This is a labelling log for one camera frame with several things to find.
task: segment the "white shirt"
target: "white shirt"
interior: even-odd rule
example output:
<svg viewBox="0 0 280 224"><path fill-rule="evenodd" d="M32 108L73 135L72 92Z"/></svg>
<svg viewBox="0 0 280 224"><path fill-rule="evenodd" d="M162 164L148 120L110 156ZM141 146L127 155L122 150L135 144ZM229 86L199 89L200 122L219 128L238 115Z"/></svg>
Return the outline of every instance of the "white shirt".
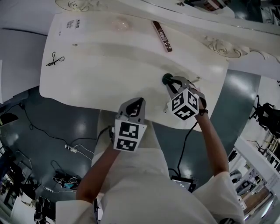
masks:
<svg viewBox="0 0 280 224"><path fill-rule="evenodd" d="M164 175L128 174L102 198L101 224L216 224L224 218L244 223L228 172L190 193ZM92 204L56 203L57 224L95 224Z"/></svg>

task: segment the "white table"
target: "white table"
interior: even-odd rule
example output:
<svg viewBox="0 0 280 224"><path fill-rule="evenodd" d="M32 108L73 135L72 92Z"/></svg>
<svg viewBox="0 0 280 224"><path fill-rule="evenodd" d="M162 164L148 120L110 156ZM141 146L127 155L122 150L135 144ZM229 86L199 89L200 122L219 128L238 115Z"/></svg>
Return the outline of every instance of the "white table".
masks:
<svg viewBox="0 0 280 224"><path fill-rule="evenodd" d="M112 24L126 19L128 30ZM80 19L79 28L66 28ZM159 124L190 129L194 118L182 122L164 113L168 92L161 79L165 73L184 75L206 95L212 114L228 68L225 58L189 36L162 26L173 51L165 49L150 20L109 12L66 12L52 22L42 60L40 94L71 106L117 112L134 97L146 100L145 118ZM63 62L46 66L64 56Z"/></svg>

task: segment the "power strip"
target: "power strip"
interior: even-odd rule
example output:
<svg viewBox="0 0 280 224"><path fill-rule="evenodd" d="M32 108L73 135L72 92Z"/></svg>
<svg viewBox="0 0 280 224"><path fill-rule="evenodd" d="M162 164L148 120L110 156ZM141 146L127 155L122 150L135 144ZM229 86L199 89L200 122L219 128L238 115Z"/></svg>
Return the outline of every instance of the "power strip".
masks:
<svg viewBox="0 0 280 224"><path fill-rule="evenodd" d="M47 191L50 191L51 193L53 193L54 191L53 190L51 190L50 188L48 188L48 187L44 187L44 189L45 190L47 190Z"/></svg>
<svg viewBox="0 0 280 224"><path fill-rule="evenodd" d="M65 148L68 149L71 152L77 153L77 149L74 149L72 146L70 145L65 145Z"/></svg>

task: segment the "sleeve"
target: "sleeve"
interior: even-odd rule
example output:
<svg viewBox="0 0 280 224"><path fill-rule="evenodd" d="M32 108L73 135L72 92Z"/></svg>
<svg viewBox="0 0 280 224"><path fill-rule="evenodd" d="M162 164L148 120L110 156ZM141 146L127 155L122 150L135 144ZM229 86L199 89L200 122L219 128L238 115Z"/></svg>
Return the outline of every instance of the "sleeve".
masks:
<svg viewBox="0 0 280 224"><path fill-rule="evenodd" d="M86 201L59 201L56 203L56 224L97 224L93 205Z"/></svg>
<svg viewBox="0 0 280 224"><path fill-rule="evenodd" d="M218 223L226 218L244 223L244 213L228 172L213 177L194 191L193 195L210 211Z"/></svg>

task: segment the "white pants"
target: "white pants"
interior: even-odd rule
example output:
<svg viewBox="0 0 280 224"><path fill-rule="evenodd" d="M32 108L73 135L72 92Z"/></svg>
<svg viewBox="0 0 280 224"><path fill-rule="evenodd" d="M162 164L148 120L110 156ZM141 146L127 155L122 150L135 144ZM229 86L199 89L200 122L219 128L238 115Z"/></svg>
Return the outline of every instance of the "white pants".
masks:
<svg viewBox="0 0 280 224"><path fill-rule="evenodd" d="M101 110L98 118L97 133L99 134L105 127L114 124L115 117L116 113ZM147 120L145 120L145 124L147 128L138 149L136 152L122 151L118 155L106 176L101 193L106 193L126 175L153 173L169 178L166 160L154 132L153 124ZM95 147L92 166L102 156L109 144L109 133L105 131L99 137Z"/></svg>

